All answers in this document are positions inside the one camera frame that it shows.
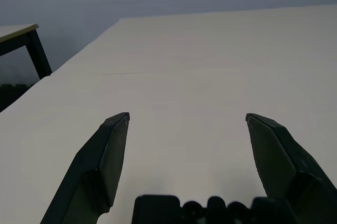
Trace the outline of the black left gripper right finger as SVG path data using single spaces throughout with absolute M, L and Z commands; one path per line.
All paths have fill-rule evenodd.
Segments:
M 300 223 L 336 223 L 336 187 L 316 160 L 276 121 L 245 120 L 266 195 L 286 200 Z

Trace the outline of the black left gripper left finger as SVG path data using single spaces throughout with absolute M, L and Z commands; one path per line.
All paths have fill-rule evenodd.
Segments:
M 42 223 L 97 223 L 112 208 L 130 115 L 107 118 L 75 155 Z

